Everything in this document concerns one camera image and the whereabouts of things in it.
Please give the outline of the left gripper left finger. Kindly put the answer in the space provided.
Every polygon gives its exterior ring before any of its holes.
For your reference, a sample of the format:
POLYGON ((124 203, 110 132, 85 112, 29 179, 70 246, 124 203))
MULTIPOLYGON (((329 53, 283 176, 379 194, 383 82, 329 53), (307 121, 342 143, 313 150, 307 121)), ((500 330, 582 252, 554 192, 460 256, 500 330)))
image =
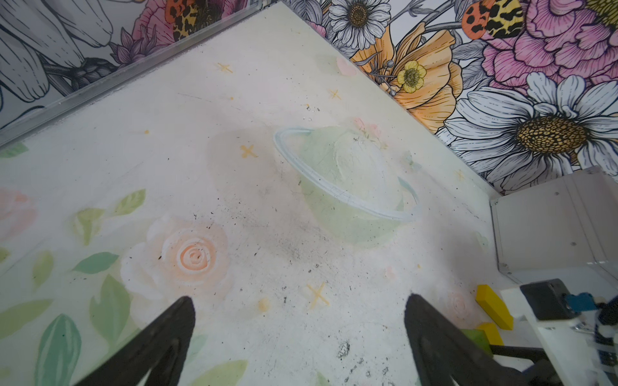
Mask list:
POLYGON ((177 385, 188 355, 196 312, 188 296, 176 300, 80 385, 177 385))

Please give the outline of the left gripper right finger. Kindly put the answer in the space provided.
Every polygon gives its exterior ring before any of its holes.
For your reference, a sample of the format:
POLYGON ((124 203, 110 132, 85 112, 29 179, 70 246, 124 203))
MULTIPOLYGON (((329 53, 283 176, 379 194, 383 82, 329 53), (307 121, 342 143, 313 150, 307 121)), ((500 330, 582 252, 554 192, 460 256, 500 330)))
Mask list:
POLYGON ((520 372, 483 352, 419 294, 407 299, 404 323, 422 385, 525 385, 520 372))

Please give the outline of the green rectangular block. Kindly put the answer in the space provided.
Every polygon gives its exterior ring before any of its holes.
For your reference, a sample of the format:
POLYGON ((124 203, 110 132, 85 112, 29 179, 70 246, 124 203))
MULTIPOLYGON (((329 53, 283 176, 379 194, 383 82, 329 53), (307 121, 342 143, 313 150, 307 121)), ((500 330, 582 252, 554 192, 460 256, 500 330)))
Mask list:
POLYGON ((490 357, 493 357, 489 338, 484 331, 473 329, 462 329, 461 332, 470 339, 479 349, 490 357))

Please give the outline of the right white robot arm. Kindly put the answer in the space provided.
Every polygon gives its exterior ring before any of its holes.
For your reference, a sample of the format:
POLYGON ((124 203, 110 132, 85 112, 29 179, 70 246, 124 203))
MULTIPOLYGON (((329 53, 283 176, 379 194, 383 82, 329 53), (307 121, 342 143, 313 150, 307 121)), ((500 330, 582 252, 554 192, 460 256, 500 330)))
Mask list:
POLYGON ((563 385, 617 384, 617 299, 573 294, 558 279, 501 291, 510 314, 529 324, 563 385))

